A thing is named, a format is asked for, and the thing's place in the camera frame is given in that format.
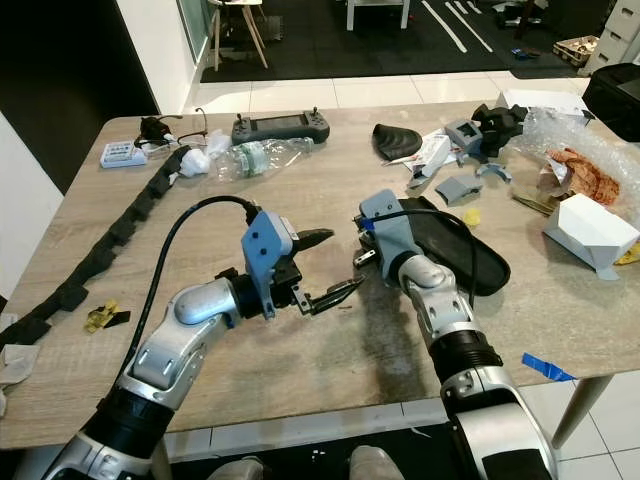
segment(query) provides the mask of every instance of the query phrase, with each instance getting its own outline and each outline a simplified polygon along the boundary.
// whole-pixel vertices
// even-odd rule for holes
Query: black cable
[[[151,285],[149,285],[149,292],[147,293],[147,299],[144,302],[144,306],[142,307],[142,313],[140,314],[140,319],[138,320],[138,325],[136,326],[135,332],[133,333],[133,337],[131,338],[131,344],[129,345],[129,350],[124,357],[122,365],[120,366],[120,371],[118,372],[118,377],[124,372],[124,369],[127,367],[131,359],[136,353],[138,349],[138,345],[140,344],[140,338],[142,337],[142,332],[144,331],[144,327],[147,323],[147,317],[149,316],[149,312],[151,311],[151,306],[153,305],[153,299],[156,296],[156,291],[158,289],[158,283],[160,283],[160,275],[162,275],[162,268],[164,267],[165,259],[167,258],[167,253],[169,252],[169,247],[171,246],[171,242],[173,238],[176,236],[176,233],[182,226],[182,224],[193,215],[195,212],[200,210],[202,207],[206,207],[207,205],[211,205],[213,203],[220,202],[232,202],[237,203],[244,207],[247,212],[247,224],[250,224],[255,216],[260,211],[260,208],[251,203],[244,198],[236,197],[233,195],[217,195],[215,197],[205,198],[204,200],[199,201],[195,205],[191,206],[187,211],[185,211],[178,220],[173,224],[171,230],[167,234],[167,238],[164,240],[164,244],[162,245],[162,249],[160,250],[160,256],[158,257],[158,261],[156,263],[156,269],[153,272],[153,277],[151,278]]]
[[[460,228],[462,228],[465,231],[465,233],[466,233],[466,235],[467,235],[467,237],[469,239],[469,246],[471,248],[471,285],[469,287],[469,306],[471,308],[473,308],[473,303],[474,303],[475,296],[476,296],[476,280],[477,280],[477,276],[478,276],[478,259],[477,259],[475,237],[471,233],[471,230],[469,230],[469,227],[467,227],[467,225],[462,220],[460,220],[458,217],[456,217],[455,215],[452,215],[450,213],[443,212],[443,211],[440,211],[440,210],[431,210],[431,209],[428,209],[428,208],[402,210],[400,212],[393,212],[393,213],[388,213],[386,215],[380,215],[380,216],[373,217],[373,218],[363,219],[363,221],[364,222],[375,223],[375,222],[380,222],[381,220],[388,220],[390,218],[404,217],[406,215],[440,215],[441,217],[444,217],[444,218],[447,218],[447,219],[451,220],[452,222],[454,222],[456,225],[458,225]]]

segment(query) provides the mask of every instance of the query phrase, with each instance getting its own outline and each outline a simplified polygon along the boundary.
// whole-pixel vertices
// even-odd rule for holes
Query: table leg
[[[407,28],[407,21],[409,20],[409,4],[411,0],[404,0],[402,3],[402,20],[400,20],[400,28],[402,30]]]
[[[531,12],[533,11],[533,7],[535,5],[535,0],[527,0],[527,4],[522,11],[522,15],[520,16],[520,24],[518,28],[516,28],[516,34],[513,38],[516,40],[520,40],[522,35],[524,35],[524,31],[527,28],[527,24],[529,23],[529,17],[531,16]]]
[[[353,30],[353,11],[355,10],[355,3],[353,0],[347,0],[347,30]]]
[[[213,59],[213,69],[218,71],[218,63],[220,60],[220,9],[217,8],[213,13],[213,38],[214,38],[214,47],[213,54],[215,55]]]
[[[578,382],[576,391],[573,392],[569,405],[567,405],[562,420],[553,435],[551,444],[553,448],[560,448],[569,439],[582,419],[589,413],[600,394],[609,385],[613,375],[604,377],[584,378]]]
[[[249,10],[249,6],[242,7],[242,15],[244,16],[244,21],[247,22],[247,28],[249,29],[249,33],[251,34],[251,38],[253,39],[253,44],[256,46],[256,50],[258,50],[258,55],[260,55],[262,65],[264,65],[264,68],[269,68],[269,66],[267,65],[267,61],[264,59],[262,49],[260,48],[260,42],[258,41],[258,37],[256,36],[256,31],[251,25],[251,10]]]
[[[151,474],[155,480],[172,480],[171,464],[169,463],[169,455],[167,454],[167,446],[164,438],[158,442],[153,454],[151,455]]]
[[[249,7],[249,19],[251,20],[251,26],[253,27],[253,31],[256,32],[256,36],[258,37],[258,41],[260,42],[260,46],[263,50],[267,48],[264,46],[264,42],[262,41],[262,35],[260,35],[260,30],[258,30],[258,25],[256,25],[256,19],[253,17],[253,13],[251,12],[251,7]]]

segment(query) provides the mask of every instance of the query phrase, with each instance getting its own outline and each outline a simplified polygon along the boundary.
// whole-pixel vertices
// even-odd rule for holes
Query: plastic water bottle
[[[268,170],[291,165],[301,155],[313,149],[309,137],[289,140],[261,140],[247,142],[228,148],[213,158],[221,182],[233,182],[242,178],[262,175]]]

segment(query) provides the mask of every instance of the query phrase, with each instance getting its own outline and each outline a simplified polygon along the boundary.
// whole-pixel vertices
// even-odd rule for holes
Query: white wall
[[[162,114],[181,113],[196,66],[176,0],[118,0]]]
[[[0,112],[0,295],[9,298],[62,194]]]

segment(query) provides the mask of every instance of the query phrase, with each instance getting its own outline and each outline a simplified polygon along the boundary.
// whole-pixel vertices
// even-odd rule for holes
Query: white tile floor
[[[335,78],[203,84],[185,105],[208,113],[245,113],[376,105],[486,100],[503,88],[561,90],[582,94],[587,79],[519,80],[509,72],[396,77]],[[523,395],[542,428],[552,433],[575,386],[525,387]],[[591,414],[558,452],[560,480],[640,479],[640,371],[617,375]],[[442,423],[438,399],[419,400],[266,422],[168,434],[174,461],[259,451],[381,430]],[[34,449],[15,480],[39,478],[59,447]]]
[[[561,90],[582,94],[587,79],[519,80],[510,72],[465,72],[389,77],[328,78],[275,82],[207,83],[184,112],[246,113],[318,108],[352,108],[474,100],[493,101],[501,89]]]

